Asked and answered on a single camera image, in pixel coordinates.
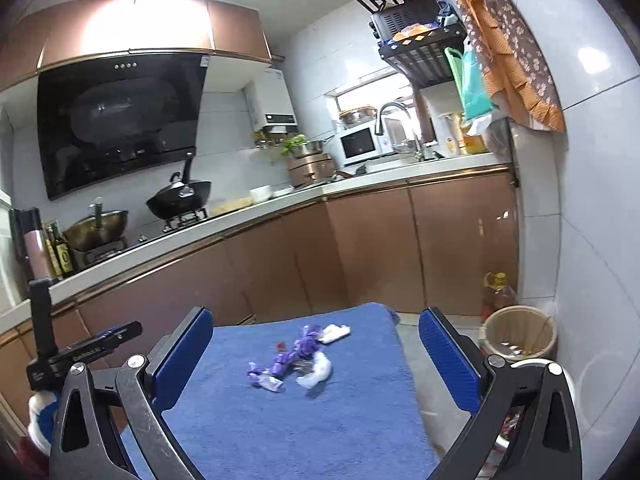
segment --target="screw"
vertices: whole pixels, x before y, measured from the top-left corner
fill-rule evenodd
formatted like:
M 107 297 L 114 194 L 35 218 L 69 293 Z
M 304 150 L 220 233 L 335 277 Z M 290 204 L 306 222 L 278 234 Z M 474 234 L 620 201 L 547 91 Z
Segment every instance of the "screw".
M 129 368 L 140 368 L 145 363 L 145 358 L 142 355 L 132 355 L 127 360 L 127 365 Z
M 562 375 L 562 367 L 558 363 L 549 363 L 549 371 L 553 375 Z
M 72 365 L 71 367 L 71 374 L 72 375 L 78 375 L 81 374 L 84 371 L 84 363 L 75 363 Z
M 504 366 L 504 358 L 493 354 L 489 356 L 489 364 L 494 368 L 502 368 Z

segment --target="green plastic bag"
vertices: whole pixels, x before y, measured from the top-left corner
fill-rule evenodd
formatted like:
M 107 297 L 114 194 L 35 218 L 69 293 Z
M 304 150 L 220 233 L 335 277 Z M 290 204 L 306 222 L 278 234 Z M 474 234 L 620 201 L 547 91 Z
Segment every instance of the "green plastic bag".
M 478 60 L 471 46 L 465 41 L 464 54 L 447 47 L 445 55 L 458 88 L 465 119 L 470 121 L 493 110 L 494 105 L 484 88 Z

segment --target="orange patterned cloth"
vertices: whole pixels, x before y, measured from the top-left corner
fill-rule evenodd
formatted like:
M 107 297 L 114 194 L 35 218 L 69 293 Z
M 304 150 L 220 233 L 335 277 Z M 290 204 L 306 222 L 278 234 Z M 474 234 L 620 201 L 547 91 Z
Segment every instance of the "orange patterned cloth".
M 456 3 L 492 101 L 523 126 L 565 132 L 556 85 L 518 9 L 510 0 Z

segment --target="faucet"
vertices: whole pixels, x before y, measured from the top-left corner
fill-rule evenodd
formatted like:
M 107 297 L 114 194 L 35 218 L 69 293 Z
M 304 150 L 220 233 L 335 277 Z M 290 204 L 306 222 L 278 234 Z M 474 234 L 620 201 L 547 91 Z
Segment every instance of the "faucet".
M 409 119 L 409 124 L 411 125 L 411 131 L 412 134 L 414 134 L 414 139 L 415 139 L 415 158 L 419 161 L 419 162 L 424 162 L 425 158 L 424 158 L 424 151 L 423 151 L 423 147 L 422 147 L 422 139 L 420 139 L 420 137 L 418 136 L 418 134 L 416 133 L 414 126 L 412 125 L 412 118 L 411 118 L 411 114 L 409 113 L 409 108 L 407 108 L 405 105 L 403 105 L 402 103 L 399 103 L 398 101 L 389 101 L 388 103 L 384 103 L 380 109 L 378 110 L 378 116 L 376 117 L 376 128 L 375 128 L 375 134 L 381 136 L 384 131 L 383 131 L 383 126 L 382 126 L 382 112 L 386 109 L 389 108 L 391 106 L 395 106 L 397 108 L 400 108 L 407 116 L 407 118 Z

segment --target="blue towel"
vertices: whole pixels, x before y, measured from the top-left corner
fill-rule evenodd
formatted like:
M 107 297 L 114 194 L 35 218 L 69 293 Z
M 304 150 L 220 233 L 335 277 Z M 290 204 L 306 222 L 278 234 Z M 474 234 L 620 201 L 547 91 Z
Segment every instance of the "blue towel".
M 305 390 L 295 375 L 272 393 L 249 384 L 247 363 L 271 364 L 302 327 L 349 325 L 324 353 L 324 384 Z M 213 338 L 164 420 L 207 479 L 424 480 L 439 458 L 424 434 L 414 384 L 394 321 L 379 303 L 251 326 Z M 127 429 L 122 440 L 140 478 L 153 476 Z

